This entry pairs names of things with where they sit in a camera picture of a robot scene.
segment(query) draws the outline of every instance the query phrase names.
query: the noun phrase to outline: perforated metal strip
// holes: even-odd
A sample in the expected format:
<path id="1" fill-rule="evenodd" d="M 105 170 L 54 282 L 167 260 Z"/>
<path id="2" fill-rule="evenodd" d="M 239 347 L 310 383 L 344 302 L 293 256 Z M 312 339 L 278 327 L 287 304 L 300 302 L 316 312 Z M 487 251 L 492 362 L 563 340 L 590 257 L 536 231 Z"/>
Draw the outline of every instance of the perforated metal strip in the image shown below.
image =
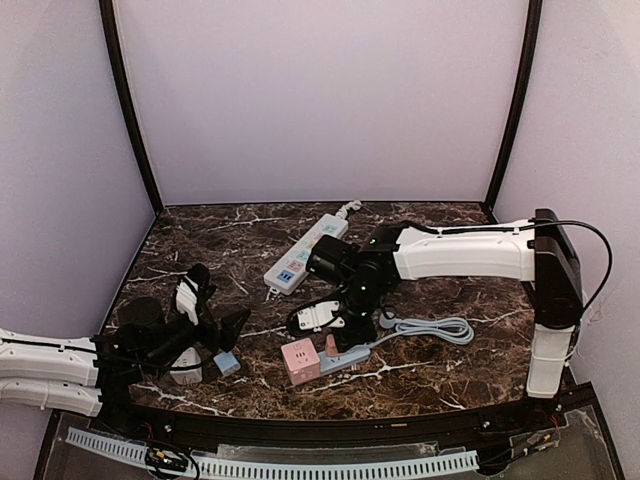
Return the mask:
<path id="1" fill-rule="evenodd" d="M 144 455 L 147 447 L 142 443 L 118 440 L 76 428 L 69 428 L 67 443 L 121 463 L 145 468 Z M 197 454 L 193 455 L 193 458 L 200 466 L 201 478 L 216 480 L 417 480 L 478 468 L 475 451 L 414 460 L 351 465 L 253 463 Z M 184 476 L 195 476 L 193 465 L 189 465 L 189 470 Z"/>

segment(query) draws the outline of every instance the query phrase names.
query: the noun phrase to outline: white cable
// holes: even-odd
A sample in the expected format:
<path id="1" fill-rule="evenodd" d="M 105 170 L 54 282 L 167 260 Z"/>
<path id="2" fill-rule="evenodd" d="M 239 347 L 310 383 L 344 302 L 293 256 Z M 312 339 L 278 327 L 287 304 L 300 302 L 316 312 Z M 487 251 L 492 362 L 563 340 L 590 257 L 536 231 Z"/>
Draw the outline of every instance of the white cable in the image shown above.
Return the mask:
<path id="1" fill-rule="evenodd" d="M 336 212 L 336 217 L 341 218 L 342 220 L 346 220 L 349 215 L 349 210 L 353 210 L 354 212 L 360 210 L 362 207 L 362 202 L 360 200 L 354 200 L 353 202 L 345 203 L 340 207 L 340 210 Z"/>
<path id="2" fill-rule="evenodd" d="M 385 318 L 380 317 L 382 328 L 394 328 L 395 332 L 368 344 L 374 348 L 387 340 L 399 336 L 433 335 L 455 345 L 467 345 L 473 340 L 473 327 L 461 317 L 443 318 L 442 320 L 420 320 L 417 318 Z"/>

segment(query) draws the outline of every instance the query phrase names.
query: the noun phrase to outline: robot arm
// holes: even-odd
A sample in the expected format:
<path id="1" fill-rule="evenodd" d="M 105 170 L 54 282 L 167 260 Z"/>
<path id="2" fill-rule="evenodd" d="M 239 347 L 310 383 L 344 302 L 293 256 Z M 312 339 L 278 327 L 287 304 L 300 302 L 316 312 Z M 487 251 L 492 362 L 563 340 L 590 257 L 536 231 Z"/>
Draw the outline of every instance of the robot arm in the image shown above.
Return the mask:
<path id="1" fill-rule="evenodd" d="M 230 351 L 251 314 L 224 317 L 219 329 L 206 304 L 214 292 L 198 264 L 180 279 L 166 319 L 158 300 L 143 297 L 120 309 L 119 328 L 108 335 L 55 339 L 0 329 L 0 401 L 96 416 L 104 403 L 129 402 L 128 385 L 143 373 L 198 368 L 172 365 L 195 343 L 212 356 Z"/>
<path id="2" fill-rule="evenodd" d="M 583 313 L 580 264 L 551 210 L 509 224 L 433 228 L 379 226 L 361 247 L 324 236 L 307 270 L 339 286 L 327 302 L 290 315 L 293 335 L 331 326 L 338 351 L 376 340 L 371 319 L 403 280 L 439 276 L 499 276 L 535 282 L 535 333 L 527 394 L 558 391 L 572 335 Z"/>

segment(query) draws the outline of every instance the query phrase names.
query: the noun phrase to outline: black post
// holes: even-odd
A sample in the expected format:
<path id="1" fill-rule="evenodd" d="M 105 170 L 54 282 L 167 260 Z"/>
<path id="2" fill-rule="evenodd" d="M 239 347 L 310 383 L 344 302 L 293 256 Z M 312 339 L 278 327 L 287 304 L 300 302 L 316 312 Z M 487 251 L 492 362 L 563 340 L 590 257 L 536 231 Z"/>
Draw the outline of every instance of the black post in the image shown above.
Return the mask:
<path id="1" fill-rule="evenodd" d="M 129 82 L 127 81 L 127 74 L 124 68 L 124 61 L 122 59 L 122 50 L 120 49 L 120 39 L 118 38 L 118 27 L 116 25 L 116 18 L 113 11 L 113 0 L 99 0 L 100 1 L 100 14 L 102 16 L 102 28 L 104 29 L 104 38 L 107 42 L 107 50 L 109 52 L 109 60 L 111 62 L 111 71 L 113 72 L 113 79 L 116 84 L 116 90 L 118 92 L 118 98 L 120 99 L 120 107 L 122 108 L 122 115 L 124 117 L 127 131 L 129 132 L 129 140 L 133 147 L 133 153 L 142 175 L 142 181 L 147 190 L 149 201 L 155 211 L 156 215 L 159 215 L 164 210 L 162 199 L 160 198 L 160 192 L 158 191 L 158 185 L 155 178 L 153 178 L 153 171 L 149 163 L 149 157 L 147 151 L 144 148 L 144 142 L 142 141 L 142 135 L 140 133 L 140 126 L 138 125 L 138 118 L 133 106 L 133 99 L 131 98 L 131 92 L 129 90 Z"/>
<path id="2" fill-rule="evenodd" d="M 485 206 L 493 210 L 498 200 L 500 187 L 504 180 L 504 175 L 509 164 L 509 157 L 513 149 L 513 142 L 518 131 L 520 123 L 520 115 L 524 106 L 524 99 L 527 94 L 527 86 L 529 85 L 529 76 L 531 75 L 531 66 L 533 65 L 533 55 L 536 49 L 536 41 L 538 39 L 538 28 L 540 26 L 540 14 L 542 12 L 542 0 L 529 0 L 529 12 L 527 13 L 527 25 L 524 31 L 524 41 L 522 44 L 522 53 L 520 55 L 520 65 L 518 66 L 518 75 L 516 76 L 516 85 L 513 90 L 513 98 L 511 99 L 511 108 L 507 117 L 507 124 L 500 145 L 500 152 L 496 160 L 496 166 L 493 170 L 487 197 L 485 198 Z"/>

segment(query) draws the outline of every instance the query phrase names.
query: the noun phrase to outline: brown marble surface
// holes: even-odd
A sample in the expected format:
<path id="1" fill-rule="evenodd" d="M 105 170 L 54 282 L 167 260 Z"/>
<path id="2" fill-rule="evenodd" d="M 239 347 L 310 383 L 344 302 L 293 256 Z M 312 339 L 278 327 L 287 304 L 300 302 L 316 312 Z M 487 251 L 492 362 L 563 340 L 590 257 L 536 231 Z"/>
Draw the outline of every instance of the brown marble surface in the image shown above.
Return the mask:
<path id="1" fill-rule="evenodd" d="M 472 320 L 473 342 L 458 347 L 430 337 L 383 343 L 357 370 L 294 387 L 280 346 L 292 341 L 283 322 L 295 306 L 331 286 L 309 277 L 291 297 L 267 299 L 264 272 L 324 213 L 341 204 L 254 204 L 170 207 L 162 213 L 127 279 L 117 310 L 137 296 L 168 308 L 179 275 L 204 263 L 218 292 L 220 314 L 250 307 L 253 314 L 234 353 L 241 370 L 223 378 L 204 368 L 201 384 L 176 385 L 169 375 L 131 387 L 139 404 L 192 413 L 253 419 L 374 419 L 481 407 L 520 398 L 530 355 L 533 311 L 519 282 L 498 278 L 433 278 L 403 282 L 390 295 L 400 317 Z M 430 225 L 487 223 L 473 203 L 368 202 L 349 217 L 344 239 L 362 242 L 382 222 Z M 322 349 L 325 333 L 312 337 Z M 208 356 L 201 350 L 203 358 Z"/>

